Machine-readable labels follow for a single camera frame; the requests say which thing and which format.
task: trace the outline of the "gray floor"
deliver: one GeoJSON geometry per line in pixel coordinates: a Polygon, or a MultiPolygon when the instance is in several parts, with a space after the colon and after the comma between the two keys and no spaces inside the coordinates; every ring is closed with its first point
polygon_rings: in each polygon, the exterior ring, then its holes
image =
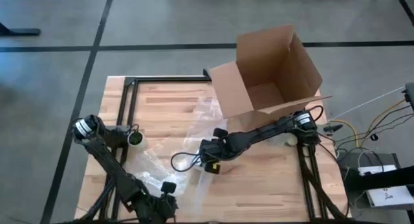
{"type": "MultiPolygon", "coordinates": [[[[406,1],[414,10],[414,0],[406,1]]],[[[0,47],[91,46],[105,2],[0,0],[2,23],[43,31],[38,38],[0,38],[0,47]]],[[[233,43],[237,34],[286,23],[305,42],[414,40],[398,0],[114,0],[101,45],[233,43]]],[[[324,101],[328,117],[414,82],[414,47],[307,50],[323,76],[322,93],[333,95],[324,101]]],[[[39,223],[88,57],[0,53],[1,223],[39,223]]],[[[81,116],[98,113],[109,75],[201,74],[234,59],[233,49],[99,52],[81,116]]],[[[395,92],[340,118],[363,132],[401,98],[395,92]]],[[[409,121],[365,146],[394,152],[402,166],[411,166],[413,127],[409,121]]],[[[84,149],[72,146],[52,221],[73,217],[86,158],[84,149]]],[[[401,211],[353,210],[354,216],[361,212],[359,219],[408,223],[401,211]]]]}

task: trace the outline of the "cable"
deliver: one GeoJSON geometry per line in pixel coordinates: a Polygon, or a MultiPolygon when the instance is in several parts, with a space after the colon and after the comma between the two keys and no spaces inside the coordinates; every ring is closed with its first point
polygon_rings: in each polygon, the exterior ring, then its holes
{"type": "Polygon", "coordinates": [[[115,181],[111,179],[108,184],[103,188],[102,193],[99,195],[98,199],[95,201],[93,206],[87,211],[85,215],[83,215],[80,219],[93,219],[96,213],[99,211],[102,202],[107,199],[107,197],[111,197],[111,192],[115,187],[115,181]]]}
{"type": "MultiPolygon", "coordinates": [[[[339,165],[339,162],[336,160],[336,157],[324,145],[322,145],[321,143],[318,143],[318,145],[320,145],[334,159],[334,162],[338,165],[339,169],[341,169],[341,166],[339,165]]],[[[349,170],[350,170],[350,168],[348,167],[345,178],[346,178],[349,170]]],[[[348,213],[349,213],[349,199],[348,199],[347,195],[345,195],[345,196],[347,198],[347,212],[345,213],[345,216],[348,216],[348,213]]]]}
{"type": "MultiPolygon", "coordinates": [[[[388,125],[390,125],[390,124],[392,124],[392,123],[394,123],[394,122],[396,122],[397,120],[399,120],[399,119],[402,119],[402,118],[404,118],[404,117],[408,117],[408,116],[413,116],[414,115],[414,113],[412,113],[412,114],[407,114],[407,115],[403,115],[403,116],[401,116],[401,117],[398,117],[398,118],[396,118],[395,120],[393,120],[393,121],[391,121],[391,122],[388,122],[387,124],[382,124],[382,125],[380,125],[380,126],[377,126],[375,129],[378,129],[378,128],[383,128],[383,127],[385,127],[385,126],[388,126],[388,125]]],[[[364,135],[364,134],[366,134],[366,133],[368,133],[367,131],[365,132],[365,133],[359,133],[359,134],[357,134],[357,135],[364,135]]],[[[354,137],[354,136],[348,136],[348,137],[345,137],[345,138],[342,138],[342,139],[339,139],[339,140],[336,140],[337,142],[340,142],[340,141],[343,141],[343,140],[346,140],[346,139],[350,139],[351,137],[354,137]]]]}
{"type": "Polygon", "coordinates": [[[334,144],[334,146],[336,145],[336,141],[334,139],[332,139],[332,138],[330,138],[328,136],[325,136],[325,135],[323,135],[321,133],[318,133],[318,135],[321,136],[321,137],[323,137],[323,138],[326,138],[326,139],[332,141],[332,143],[334,144]]]}
{"type": "Polygon", "coordinates": [[[309,110],[307,110],[307,111],[311,112],[313,109],[316,109],[316,108],[320,108],[321,109],[321,113],[318,115],[318,117],[316,117],[316,118],[313,119],[313,121],[315,121],[315,122],[322,117],[323,107],[321,105],[317,105],[317,106],[314,106],[314,107],[310,108],[309,110]]]}
{"type": "Polygon", "coordinates": [[[380,95],[380,96],[377,96],[377,97],[375,97],[375,98],[371,99],[370,101],[364,102],[363,104],[360,104],[360,105],[358,105],[358,106],[356,106],[356,107],[353,107],[353,108],[351,108],[351,109],[348,109],[347,111],[344,111],[343,113],[341,113],[341,114],[339,114],[339,115],[336,115],[336,116],[335,116],[335,117],[333,117],[332,119],[336,119],[336,118],[338,118],[338,117],[340,117],[340,116],[342,116],[342,115],[344,115],[344,114],[346,114],[346,113],[348,113],[348,112],[350,112],[350,111],[353,111],[353,110],[355,110],[355,109],[357,109],[357,108],[360,108],[360,107],[362,107],[362,106],[364,106],[364,105],[367,105],[367,104],[369,104],[369,103],[371,103],[371,102],[374,102],[375,100],[378,100],[378,99],[380,99],[380,98],[382,98],[382,97],[384,97],[384,96],[387,96],[387,95],[389,95],[389,94],[394,93],[395,91],[399,91],[399,90],[404,89],[404,88],[405,88],[405,86],[402,86],[402,87],[399,87],[399,88],[397,88],[397,89],[395,89],[395,90],[393,90],[393,91],[390,91],[390,92],[387,92],[387,93],[382,94],[382,95],[380,95]]]}
{"type": "Polygon", "coordinates": [[[351,204],[353,208],[355,208],[355,209],[359,209],[359,208],[357,208],[357,207],[356,207],[356,202],[358,202],[358,200],[359,200],[359,199],[360,199],[360,198],[361,198],[361,197],[362,197],[362,196],[363,196],[366,192],[367,192],[367,191],[362,192],[362,193],[361,193],[361,195],[359,195],[359,196],[355,199],[355,201],[354,201],[354,205],[352,205],[352,204],[351,204]]]}
{"type": "Polygon", "coordinates": [[[355,147],[355,148],[350,149],[341,159],[338,160],[338,164],[339,164],[339,162],[342,162],[346,157],[348,157],[349,154],[352,151],[357,150],[357,149],[371,151],[375,155],[375,157],[378,159],[378,161],[379,161],[379,163],[380,163],[380,165],[382,167],[382,172],[384,172],[384,164],[382,163],[382,161],[381,161],[380,157],[378,156],[378,154],[376,154],[375,151],[372,151],[372,150],[367,149],[365,147],[355,147]]]}
{"type": "Polygon", "coordinates": [[[368,153],[368,152],[373,152],[373,151],[372,150],[367,150],[367,151],[363,150],[363,151],[361,151],[360,155],[358,156],[358,168],[361,167],[361,156],[365,153],[368,153]]]}
{"type": "Polygon", "coordinates": [[[348,176],[348,173],[349,173],[349,171],[351,170],[351,167],[350,166],[348,166],[347,167],[347,172],[345,173],[345,176],[343,177],[343,179],[344,180],[346,180],[347,179],[347,176],[348,176]]]}
{"type": "MultiPolygon", "coordinates": [[[[378,122],[376,125],[375,125],[375,127],[373,128],[373,129],[371,129],[370,131],[368,131],[367,132],[367,134],[365,135],[365,137],[361,137],[361,138],[358,138],[358,140],[361,140],[361,139],[365,139],[367,136],[369,136],[369,134],[371,134],[371,132],[373,132],[377,127],[378,127],[378,125],[382,122],[382,121],[384,121],[385,120],[385,118],[387,118],[390,114],[392,114],[392,113],[395,113],[395,112],[397,112],[397,111],[401,111],[401,110],[403,110],[403,109],[405,109],[405,108],[408,108],[408,107],[411,107],[410,105],[408,105],[408,106],[406,106],[406,107],[402,107],[402,108],[400,108],[400,109],[397,109],[397,110],[394,110],[394,111],[392,111],[392,112],[389,112],[388,114],[386,114],[381,120],[380,120],[380,122],[378,122]]],[[[344,144],[346,144],[346,143],[348,143],[348,142],[352,142],[352,141],[354,141],[354,140],[347,140],[347,141],[345,141],[345,142],[343,142],[343,143],[341,143],[338,147],[337,147],[337,149],[339,149],[339,148],[341,148],[341,146],[343,146],[344,144]]]]}
{"type": "MultiPolygon", "coordinates": [[[[377,115],[373,121],[370,123],[369,127],[368,127],[368,131],[371,130],[371,127],[373,126],[373,124],[375,123],[375,121],[380,118],[383,114],[387,113],[388,111],[390,111],[391,109],[393,109],[394,107],[397,107],[398,105],[400,105],[401,103],[405,102],[406,100],[403,99],[401,101],[398,101],[397,103],[393,104],[391,107],[387,108],[385,111],[383,111],[381,114],[377,115]]],[[[364,140],[361,142],[361,146],[364,145],[365,142],[365,138],[368,136],[368,134],[364,137],[364,140]]]]}
{"type": "Polygon", "coordinates": [[[352,124],[350,124],[350,123],[348,123],[348,122],[346,122],[344,120],[339,120],[339,119],[331,120],[330,122],[342,123],[342,124],[345,124],[348,127],[350,127],[352,129],[352,131],[354,132],[356,147],[360,147],[359,141],[357,139],[358,138],[357,137],[358,134],[356,133],[356,130],[355,130],[354,126],[352,126],[352,124]]]}
{"type": "Polygon", "coordinates": [[[186,171],[188,171],[189,169],[193,168],[193,167],[194,167],[194,165],[196,165],[196,164],[197,164],[197,161],[198,161],[199,159],[200,159],[200,155],[199,155],[198,153],[178,152],[178,153],[174,154],[174,155],[171,157],[170,163],[171,163],[171,167],[172,167],[172,168],[173,168],[176,172],[186,172],[186,171]],[[186,169],[183,169],[183,170],[179,170],[179,169],[177,169],[177,168],[174,166],[174,164],[173,164],[173,160],[174,160],[174,157],[176,157],[176,156],[178,156],[178,155],[189,155],[189,156],[194,156],[193,163],[191,163],[191,164],[190,164],[190,166],[189,166],[189,167],[187,167],[186,169]]]}
{"type": "Polygon", "coordinates": [[[403,121],[403,122],[401,122],[401,123],[399,123],[399,124],[396,124],[396,125],[394,125],[393,127],[390,127],[390,128],[385,128],[385,129],[381,129],[381,131],[378,131],[378,132],[375,132],[374,134],[379,134],[379,133],[382,133],[383,131],[385,131],[385,130],[391,130],[391,129],[393,129],[393,128],[395,128],[395,127],[397,127],[397,126],[399,126],[399,125],[401,125],[401,124],[403,124],[403,123],[405,123],[405,122],[407,122],[409,119],[411,119],[411,118],[413,118],[414,117],[414,115],[411,115],[410,117],[408,117],[405,121],[403,121]]]}

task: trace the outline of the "open cardboard box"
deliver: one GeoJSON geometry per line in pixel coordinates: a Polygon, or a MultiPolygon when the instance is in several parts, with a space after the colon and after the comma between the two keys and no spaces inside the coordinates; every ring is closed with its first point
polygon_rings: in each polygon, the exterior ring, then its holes
{"type": "Polygon", "coordinates": [[[291,25],[240,35],[236,61],[210,76],[223,117],[246,131],[327,98],[315,96],[322,78],[291,25]]]}

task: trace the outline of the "wooden tabletop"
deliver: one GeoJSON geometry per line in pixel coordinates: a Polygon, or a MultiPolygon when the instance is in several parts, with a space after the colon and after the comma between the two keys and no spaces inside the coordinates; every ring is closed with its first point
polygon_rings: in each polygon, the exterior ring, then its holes
{"type": "MultiPolygon", "coordinates": [[[[124,84],[123,76],[108,77],[99,116],[107,126],[114,126],[124,84]]],[[[200,97],[214,98],[213,87],[204,82],[141,83],[138,86],[133,123],[140,125],[147,139],[147,147],[162,144],[165,150],[157,151],[157,157],[165,167],[173,152],[179,151],[188,128],[194,125],[194,113],[200,97]]],[[[313,102],[307,108],[320,105],[313,102]]],[[[323,114],[318,124],[326,123],[323,114]]],[[[240,131],[236,120],[228,121],[228,130],[240,131]]],[[[330,141],[322,139],[322,144],[334,153],[330,141]]],[[[128,162],[139,152],[129,150],[128,162]]],[[[332,157],[321,147],[316,149],[316,158],[323,189],[345,212],[347,198],[339,168],[332,157]]],[[[215,175],[202,202],[201,213],[192,212],[194,188],[200,172],[190,170],[190,183],[185,193],[177,198],[179,209],[177,221],[308,221],[307,207],[303,195],[303,185],[295,147],[275,146],[270,141],[253,145],[242,156],[221,164],[220,175],[215,175]]],[[[85,214],[100,195],[106,173],[90,155],[83,178],[75,218],[85,214]]],[[[318,213],[316,198],[313,199],[318,213]]],[[[119,219],[135,218],[121,205],[119,219]]]]}

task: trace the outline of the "plastic bag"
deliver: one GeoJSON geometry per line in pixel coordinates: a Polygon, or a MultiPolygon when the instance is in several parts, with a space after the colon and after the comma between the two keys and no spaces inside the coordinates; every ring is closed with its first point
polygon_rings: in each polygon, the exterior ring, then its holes
{"type": "MultiPolygon", "coordinates": [[[[194,169],[176,172],[170,165],[171,156],[178,152],[196,153],[201,140],[211,139],[215,128],[226,129],[227,121],[223,120],[217,99],[199,98],[194,113],[195,121],[188,128],[186,137],[181,143],[177,142],[177,138],[166,138],[155,146],[136,153],[134,159],[129,160],[127,171],[142,180],[151,194],[159,196],[163,182],[168,181],[177,184],[173,195],[181,196],[190,180],[191,171],[194,169]]],[[[182,170],[189,167],[193,160],[194,156],[178,155],[173,163],[176,168],[182,170]]]]}

